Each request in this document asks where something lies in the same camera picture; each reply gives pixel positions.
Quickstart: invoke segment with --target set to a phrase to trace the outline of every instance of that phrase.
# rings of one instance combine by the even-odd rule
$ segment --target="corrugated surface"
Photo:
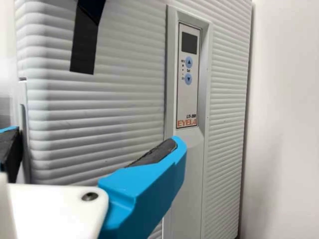
[[[251,25],[249,0],[178,0],[177,6],[213,22],[203,239],[235,239],[238,229]]]
[[[69,71],[76,1],[15,4],[33,183],[94,185],[163,140],[163,3],[106,2],[94,76]]]

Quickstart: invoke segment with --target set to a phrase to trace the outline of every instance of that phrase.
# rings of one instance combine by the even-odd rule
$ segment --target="black display screen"
[[[181,33],[181,51],[197,54],[197,36],[187,32]]]

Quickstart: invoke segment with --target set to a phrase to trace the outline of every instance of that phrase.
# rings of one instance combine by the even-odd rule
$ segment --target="blue plastic part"
[[[13,129],[16,129],[16,128],[18,128],[18,126],[9,126],[7,128],[1,128],[0,129],[0,133],[4,133],[6,131],[13,130]]]
[[[101,178],[98,186],[109,195],[109,209],[99,239],[146,239],[171,206],[184,181],[186,144],[158,163],[122,168]]]

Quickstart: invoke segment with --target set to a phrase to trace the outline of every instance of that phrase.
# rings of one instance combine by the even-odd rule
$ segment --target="black plastic piece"
[[[19,129],[0,133],[1,171],[7,173],[8,182],[15,183],[23,156],[22,137]]]
[[[129,164],[127,167],[134,167],[152,163],[158,163],[171,152],[173,152],[177,147],[176,142],[169,138],[164,142],[160,143],[155,148],[151,149],[149,152],[144,154],[139,159],[135,160],[133,163]]]

